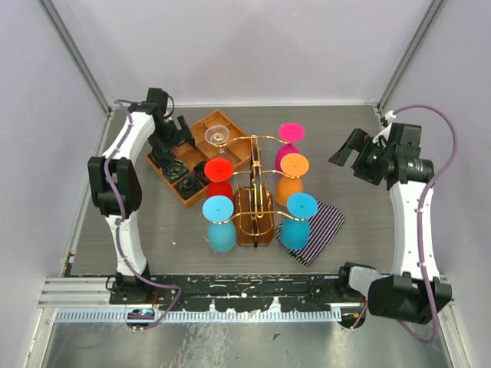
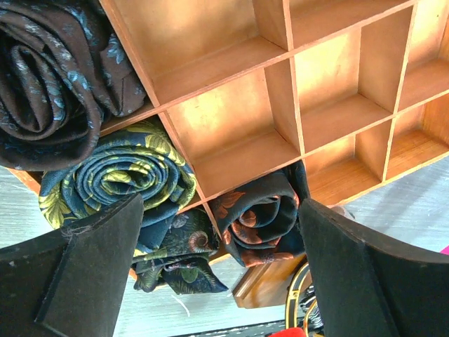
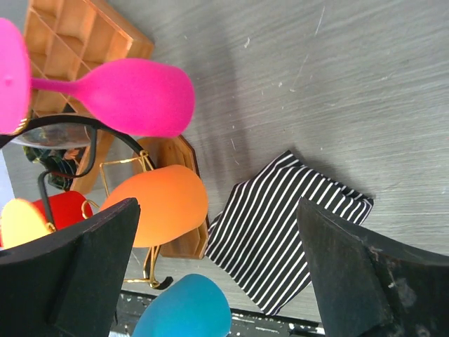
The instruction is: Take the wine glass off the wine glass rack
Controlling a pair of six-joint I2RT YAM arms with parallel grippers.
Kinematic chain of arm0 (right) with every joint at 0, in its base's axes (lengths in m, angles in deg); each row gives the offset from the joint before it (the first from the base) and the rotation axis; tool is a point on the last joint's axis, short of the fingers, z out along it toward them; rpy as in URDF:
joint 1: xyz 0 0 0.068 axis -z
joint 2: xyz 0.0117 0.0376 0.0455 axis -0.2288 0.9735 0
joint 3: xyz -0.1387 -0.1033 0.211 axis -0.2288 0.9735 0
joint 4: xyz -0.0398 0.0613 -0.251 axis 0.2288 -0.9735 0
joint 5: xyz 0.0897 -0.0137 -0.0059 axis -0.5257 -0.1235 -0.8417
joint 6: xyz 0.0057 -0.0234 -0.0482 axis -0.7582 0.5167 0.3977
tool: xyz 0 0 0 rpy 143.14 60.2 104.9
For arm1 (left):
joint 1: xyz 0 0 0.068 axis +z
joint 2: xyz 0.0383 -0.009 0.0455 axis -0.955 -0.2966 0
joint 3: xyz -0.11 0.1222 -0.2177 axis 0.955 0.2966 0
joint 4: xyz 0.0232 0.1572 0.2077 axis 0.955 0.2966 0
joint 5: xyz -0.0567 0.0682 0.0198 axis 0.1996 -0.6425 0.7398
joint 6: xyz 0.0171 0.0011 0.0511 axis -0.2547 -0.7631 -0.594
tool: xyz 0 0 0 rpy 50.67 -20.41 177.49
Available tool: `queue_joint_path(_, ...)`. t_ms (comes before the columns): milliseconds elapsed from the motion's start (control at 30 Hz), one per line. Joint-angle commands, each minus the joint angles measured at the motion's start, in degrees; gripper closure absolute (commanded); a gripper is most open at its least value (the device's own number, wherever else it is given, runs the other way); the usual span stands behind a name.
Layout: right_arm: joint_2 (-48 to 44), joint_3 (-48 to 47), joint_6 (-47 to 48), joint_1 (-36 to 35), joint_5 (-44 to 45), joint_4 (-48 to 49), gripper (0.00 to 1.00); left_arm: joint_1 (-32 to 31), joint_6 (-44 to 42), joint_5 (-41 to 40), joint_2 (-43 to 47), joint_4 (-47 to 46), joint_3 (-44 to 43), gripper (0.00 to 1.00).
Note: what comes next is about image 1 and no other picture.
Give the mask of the clear champagne glass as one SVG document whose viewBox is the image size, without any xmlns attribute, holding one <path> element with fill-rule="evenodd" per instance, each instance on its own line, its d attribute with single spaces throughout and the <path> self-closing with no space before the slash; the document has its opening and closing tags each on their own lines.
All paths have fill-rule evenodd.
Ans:
<svg viewBox="0 0 491 368">
<path fill-rule="evenodd" d="M 229 140 L 229 129 L 224 125 L 211 126 L 205 132 L 205 140 L 210 145 L 218 148 L 219 154 L 224 154 Z"/>
</svg>

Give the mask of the wooden compartment tray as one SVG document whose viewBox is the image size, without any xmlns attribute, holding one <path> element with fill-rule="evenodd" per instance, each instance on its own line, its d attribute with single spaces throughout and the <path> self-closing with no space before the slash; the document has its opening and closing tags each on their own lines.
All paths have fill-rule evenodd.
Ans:
<svg viewBox="0 0 491 368">
<path fill-rule="evenodd" d="M 215 110 L 189 126 L 196 141 L 195 148 L 188 143 L 173 147 L 174 160 L 168 163 L 154 163 L 150 153 L 147 154 L 147 162 L 150 167 L 187 208 L 206 197 L 209 182 L 204 175 L 204 165 L 205 162 L 219 155 L 219 149 L 205 140 L 206 130 L 214 125 L 224 125 L 229 129 L 230 136 L 225 153 L 229 155 L 234 170 L 239 171 L 249 166 L 251 141 L 246 138 L 243 130 L 221 110 Z"/>
</svg>

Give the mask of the red plastic wine glass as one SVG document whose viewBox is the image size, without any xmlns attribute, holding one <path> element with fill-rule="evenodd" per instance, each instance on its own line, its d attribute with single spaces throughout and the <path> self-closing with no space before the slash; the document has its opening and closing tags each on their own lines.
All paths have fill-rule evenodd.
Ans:
<svg viewBox="0 0 491 368">
<path fill-rule="evenodd" d="M 206 189 L 206 198 L 213 196 L 225 196 L 233 200 L 233 189 L 229 182 L 233 174 L 233 164 L 223 157 L 215 157 L 211 159 L 204 168 L 206 178 L 209 180 L 209 185 Z"/>
</svg>

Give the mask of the pink plastic wine glass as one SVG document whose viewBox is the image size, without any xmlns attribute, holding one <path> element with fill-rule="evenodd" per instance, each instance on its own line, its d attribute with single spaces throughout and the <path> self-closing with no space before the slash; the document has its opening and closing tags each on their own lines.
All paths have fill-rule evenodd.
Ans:
<svg viewBox="0 0 491 368">
<path fill-rule="evenodd" d="M 279 138 L 285 141 L 275 155 L 275 169 L 281 171 L 281 160 L 289 153 L 299 153 L 296 143 L 301 141 L 305 136 L 304 127 L 295 122 L 283 123 L 278 129 Z"/>
</svg>

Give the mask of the striped black white cloth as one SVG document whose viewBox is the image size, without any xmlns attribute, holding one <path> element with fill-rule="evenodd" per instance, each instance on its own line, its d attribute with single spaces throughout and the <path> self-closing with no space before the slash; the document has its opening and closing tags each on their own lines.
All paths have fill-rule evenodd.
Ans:
<svg viewBox="0 0 491 368">
<path fill-rule="evenodd" d="M 336 234 L 345 224 L 345 216 L 334 205 L 317 201 L 318 211 L 309 219 L 310 235 L 308 243 L 299 250 L 288 250 L 288 255 L 305 267 L 329 246 Z"/>
</svg>

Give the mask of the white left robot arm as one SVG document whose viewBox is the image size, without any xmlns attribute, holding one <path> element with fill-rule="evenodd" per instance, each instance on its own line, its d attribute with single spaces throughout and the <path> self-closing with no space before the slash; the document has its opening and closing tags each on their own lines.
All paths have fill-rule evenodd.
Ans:
<svg viewBox="0 0 491 368">
<path fill-rule="evenodd" d="M 196 145 L 182 116 L 174 117 L 175 103 L 163 89 L 151 87 L 141 102 L 116 100 L 126 119 L 120 132 L 99 156 L 87 162 L 91 199 L 105 218 L 114 240 L 117 270 L 110 288 L 112 297 L 144 304 L 157 287 L 150 280 L 147 258 L 140 244 L 137 215 L 143 192 L 134 163 L 144 144 L 161 163 L 173 148 Z"/>
</svg>

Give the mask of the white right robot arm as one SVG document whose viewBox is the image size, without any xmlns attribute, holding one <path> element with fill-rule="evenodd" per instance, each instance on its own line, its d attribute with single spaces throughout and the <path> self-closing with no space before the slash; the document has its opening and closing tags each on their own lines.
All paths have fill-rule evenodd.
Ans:
<svg viewBox="0 0 491 368">
<path fill-rule="evenodd" d="M 440 280 L 431 234 L 434 166 L 420 158 L 420 126 L 391 123 L 376 136 L 355 129 L 330 159 L 343 166 L 352 152 L 358 156 L 354 176 L 387 184 L 394 211 L 394 259 L 390 274 L 347 262 L 340 267 L 336 291 L 352 302 L 361 295 L 368 311 L 414 324 L 428 324 L 452 298 L 452 288 Z"/>
</svg>

